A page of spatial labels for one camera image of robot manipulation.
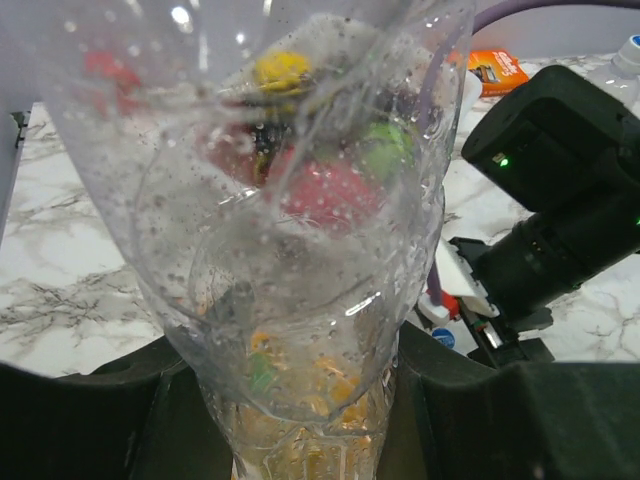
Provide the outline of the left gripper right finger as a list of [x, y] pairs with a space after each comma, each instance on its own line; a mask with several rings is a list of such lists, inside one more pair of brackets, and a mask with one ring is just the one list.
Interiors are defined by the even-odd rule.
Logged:
[[410, 323], [380, 479], [636, 479], [639, 366], [494, 370]]

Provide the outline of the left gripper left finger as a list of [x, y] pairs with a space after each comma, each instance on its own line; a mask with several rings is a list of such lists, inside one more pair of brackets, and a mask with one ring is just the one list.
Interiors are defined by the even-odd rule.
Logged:
[[164, 338], [88, 375], [1, 367], [4, 479], [228, 479], [232, 455]]

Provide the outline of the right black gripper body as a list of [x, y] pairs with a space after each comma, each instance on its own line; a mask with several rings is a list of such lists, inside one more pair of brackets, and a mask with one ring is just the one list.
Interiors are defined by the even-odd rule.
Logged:
[[473, 288], [472, 296], [460, 302], [465, 326], [477, 344], [468, 357], [495, 369], [517, 362], [552, 362], [554, 356], [542, 339], [520, 337], [553, 324], [550, 309], [538, 305], [535, 294], [526, 290], [525, 282], [536, 280], [526, 250], [513, 239], [489, 246], [454, 237], [451, 245]]

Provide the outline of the blue bottle cap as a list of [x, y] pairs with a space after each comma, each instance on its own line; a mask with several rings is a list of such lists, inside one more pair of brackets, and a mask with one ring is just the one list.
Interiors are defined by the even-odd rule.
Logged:
[[431, 331], [431, 336], [448, 349], [454, 349], [456, 346], [455, 335], [447, 328], [434, 328]]

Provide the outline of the clear plastic bottle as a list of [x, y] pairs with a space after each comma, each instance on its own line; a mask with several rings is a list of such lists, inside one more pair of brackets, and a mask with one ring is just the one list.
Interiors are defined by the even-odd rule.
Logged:
[[372, 479], [471, 1], [48, 1], [51, 116], [238, 479]]
[[629, 37], [608, 63], [589, 72], [586, 79], [632, 108], [639, 99], [639, 35]]

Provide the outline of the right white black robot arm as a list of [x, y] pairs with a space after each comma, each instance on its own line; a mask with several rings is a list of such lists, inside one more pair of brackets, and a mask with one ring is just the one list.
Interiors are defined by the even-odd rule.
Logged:
[[522, 205], [526, 220], [493, 245], [455, 237], [454, 251], [495, 315], [461, 317], [470, 358], [491, 368], [549, 362], [540, 339], [550, 304], [639, 249], [639, 121], [620, 101], [562, 65], [504, 96], [464, 143], [462, 157]]

